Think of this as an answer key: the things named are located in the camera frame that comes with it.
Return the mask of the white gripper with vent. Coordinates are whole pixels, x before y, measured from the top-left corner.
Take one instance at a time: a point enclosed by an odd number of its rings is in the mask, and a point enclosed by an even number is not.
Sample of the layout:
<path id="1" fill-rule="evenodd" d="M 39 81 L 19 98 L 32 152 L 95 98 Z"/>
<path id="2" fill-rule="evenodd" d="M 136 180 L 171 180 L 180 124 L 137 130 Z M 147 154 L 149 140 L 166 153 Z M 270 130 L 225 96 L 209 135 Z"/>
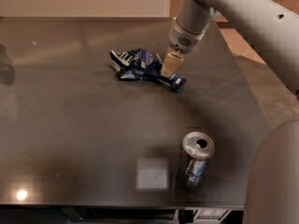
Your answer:
<path id="1" fill-rule="evenodd" d="M 187 54 L 196 49 L 206 31 L 206 24 L 185 22 L 175 17 L 169 31 L 169 47 L 164 58 L 161 75 L 171 77 L 182 65 Z"/>

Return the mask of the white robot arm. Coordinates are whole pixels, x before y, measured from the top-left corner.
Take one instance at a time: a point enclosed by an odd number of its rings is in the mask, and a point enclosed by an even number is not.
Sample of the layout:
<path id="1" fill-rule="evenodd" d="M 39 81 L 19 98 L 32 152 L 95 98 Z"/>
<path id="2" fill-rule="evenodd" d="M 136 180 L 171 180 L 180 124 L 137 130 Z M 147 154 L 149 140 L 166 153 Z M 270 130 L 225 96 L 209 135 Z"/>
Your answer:
<path id="1" fill-rule="evenodd" d="M 299 92 L 299 17 L 272 0 L 185 0 L 169 32 L 162 74 L 171 76 L 222 15 L 266 63 L 239 62 L 254 96 L 286 88 Z M 249 174 L 244 224 L 299 224 L 299 120 L 276 127 L 260 144 Z"/>

